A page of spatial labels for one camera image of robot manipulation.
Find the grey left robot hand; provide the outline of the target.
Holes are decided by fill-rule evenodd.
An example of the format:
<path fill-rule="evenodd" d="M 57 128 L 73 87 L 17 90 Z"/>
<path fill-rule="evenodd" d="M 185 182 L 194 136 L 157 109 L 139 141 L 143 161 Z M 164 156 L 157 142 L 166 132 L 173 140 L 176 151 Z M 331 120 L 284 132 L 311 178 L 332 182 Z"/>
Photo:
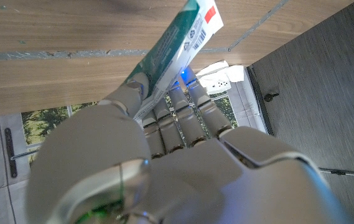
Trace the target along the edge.
<path fill-rule="evenodd" d="M 28 223 L 353 223 L 307 156 L 219 115 L 211 139 L 160 152 L 133 119 L 147 87 L 138 73 L 46 137 Z"/>

